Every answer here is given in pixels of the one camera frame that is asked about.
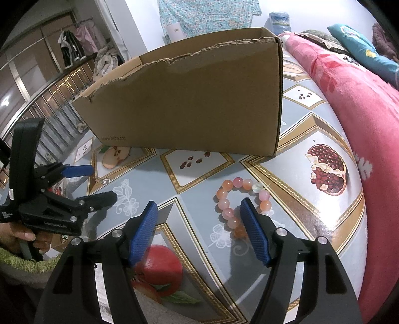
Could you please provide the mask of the person's left hand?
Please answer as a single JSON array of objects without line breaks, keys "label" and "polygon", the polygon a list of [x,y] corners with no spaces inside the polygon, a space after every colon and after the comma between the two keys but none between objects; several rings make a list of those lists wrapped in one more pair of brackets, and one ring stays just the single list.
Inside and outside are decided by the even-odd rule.
[{"label": "person's left hand", "polygon": [[40,254],[45,254],[51,247],[53,234],[39,232],[35,234],[29,228],[19,223],[1,223],[1,247],[14,254],[22,252],[20,242],[32,242],[32,245],[39,250]]}]

